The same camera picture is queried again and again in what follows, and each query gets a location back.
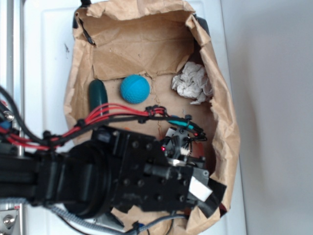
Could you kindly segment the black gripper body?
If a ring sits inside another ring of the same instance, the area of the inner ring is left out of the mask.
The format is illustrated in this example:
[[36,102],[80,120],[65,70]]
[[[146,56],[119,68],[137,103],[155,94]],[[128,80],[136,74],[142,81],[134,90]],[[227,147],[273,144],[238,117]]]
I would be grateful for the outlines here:
[[109,207],[127,212],[173,212],[198,207],[206,217],[222,203],[225,185],[205,168],[170,165],[155,137],[112,127],[92,134],[108,160]]

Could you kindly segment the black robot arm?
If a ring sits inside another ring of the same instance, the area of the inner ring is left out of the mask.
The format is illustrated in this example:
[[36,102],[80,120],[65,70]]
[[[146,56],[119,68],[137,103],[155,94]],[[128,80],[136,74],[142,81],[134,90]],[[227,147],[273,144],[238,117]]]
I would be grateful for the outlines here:
[[111,127],[68,153],[38,151],[30,158],[0,157],[0,196],[32,205],[62,203],[80,218],[112,209],[173,212],[198,207],[210,217],[226,186],[209,178],[204,158],[173,158],[155,137]]

